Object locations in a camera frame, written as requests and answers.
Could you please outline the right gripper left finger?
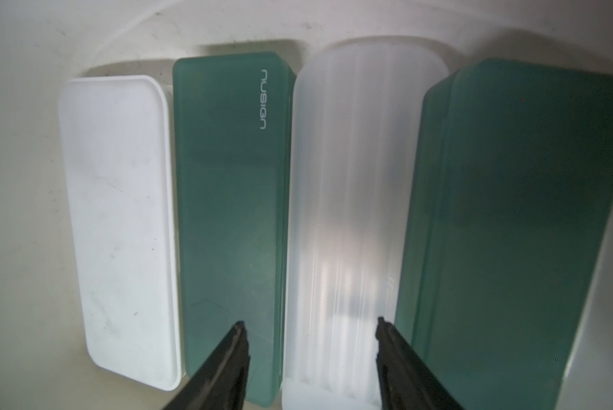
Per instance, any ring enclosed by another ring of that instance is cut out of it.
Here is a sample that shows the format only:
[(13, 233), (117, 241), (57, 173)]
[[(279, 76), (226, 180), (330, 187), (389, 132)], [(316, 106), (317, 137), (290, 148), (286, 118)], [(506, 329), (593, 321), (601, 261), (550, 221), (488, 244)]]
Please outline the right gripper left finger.
[(241, 410), (250, 364), (248, 333), (238, 321), (164, 410)]

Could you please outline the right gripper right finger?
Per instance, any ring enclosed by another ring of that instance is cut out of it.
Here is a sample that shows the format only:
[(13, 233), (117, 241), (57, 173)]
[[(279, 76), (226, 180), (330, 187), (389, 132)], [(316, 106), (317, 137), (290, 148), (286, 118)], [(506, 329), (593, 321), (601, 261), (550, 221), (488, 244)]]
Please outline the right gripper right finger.
[(463, 409), (395, 326), (383, 317), (378, 319), (376, 339), (376, 363), (383, 409)]

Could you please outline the white storage basin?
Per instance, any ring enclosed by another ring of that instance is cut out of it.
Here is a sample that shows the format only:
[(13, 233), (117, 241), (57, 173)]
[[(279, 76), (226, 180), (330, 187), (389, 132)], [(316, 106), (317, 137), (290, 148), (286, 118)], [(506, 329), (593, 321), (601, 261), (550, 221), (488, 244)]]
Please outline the white storage basin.
[(613, 73), (613, 1), (0, 1), (0, 409), (159, 409), (171, 394), (97, 367), (84, 342), (57, 98), (82, 74), (167, 79), (204, 52), (294, 69), (355, 38), (426, 39)]

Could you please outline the dark green pencil case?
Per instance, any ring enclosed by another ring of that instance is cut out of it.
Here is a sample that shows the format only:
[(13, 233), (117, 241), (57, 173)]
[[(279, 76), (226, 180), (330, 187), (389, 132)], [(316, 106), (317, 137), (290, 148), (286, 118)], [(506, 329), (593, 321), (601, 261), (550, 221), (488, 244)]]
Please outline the dark green pencil case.
[(613, 75), (502, 59), (424, 97), (395, 326), (466, 409), (552, 409), (613, 206)]
[(196, 373), (243, 322), (246, 398), (264, 408), (282, 382), (295, 80), (271, 52), (173, 67), (185, 368)]

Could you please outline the white pencil case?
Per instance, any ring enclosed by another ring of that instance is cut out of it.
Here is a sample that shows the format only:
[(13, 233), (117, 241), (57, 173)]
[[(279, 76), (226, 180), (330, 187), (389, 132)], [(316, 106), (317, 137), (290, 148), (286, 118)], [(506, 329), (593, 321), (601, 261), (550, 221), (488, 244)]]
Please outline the white pencil case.
[(162, 391), (183, 377), (171, 106), (147, 75), (71, 80), (58, 100), (88, 354)]

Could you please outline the frosted clear pencil case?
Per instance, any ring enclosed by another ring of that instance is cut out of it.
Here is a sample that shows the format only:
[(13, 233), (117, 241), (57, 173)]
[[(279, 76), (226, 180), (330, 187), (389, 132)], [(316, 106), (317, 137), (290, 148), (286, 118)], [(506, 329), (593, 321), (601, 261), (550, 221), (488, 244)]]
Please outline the frosted clear pencil case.
[(400, 288), (421, 109), (448, 67), (407, 39), (318, 53), (294, 89), (285, 409), (378, 409), (375, 332)]

